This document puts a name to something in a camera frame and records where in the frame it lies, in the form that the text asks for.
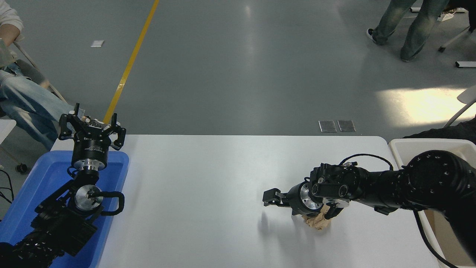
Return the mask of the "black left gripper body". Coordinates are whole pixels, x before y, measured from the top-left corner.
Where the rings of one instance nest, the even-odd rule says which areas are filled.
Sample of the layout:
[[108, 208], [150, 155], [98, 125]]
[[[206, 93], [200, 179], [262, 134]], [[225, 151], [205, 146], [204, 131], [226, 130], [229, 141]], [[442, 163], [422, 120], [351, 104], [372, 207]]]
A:
[[86, 159], [107, 163], [110, 132], [96, 127], [75, 127], [72, 163]]

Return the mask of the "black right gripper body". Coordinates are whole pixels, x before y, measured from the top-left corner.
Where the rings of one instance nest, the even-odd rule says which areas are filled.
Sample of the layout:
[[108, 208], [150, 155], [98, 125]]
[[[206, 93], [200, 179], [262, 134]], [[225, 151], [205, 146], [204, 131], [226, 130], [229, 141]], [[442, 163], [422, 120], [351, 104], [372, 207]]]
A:
[[309, 199], [307, 182], [302, 182], [299, 185], [293, 186], [287, 193], [287, 201], [292, 208], [291, 215], [308, 215], [311, 209], [306, 205], [306, 200]]

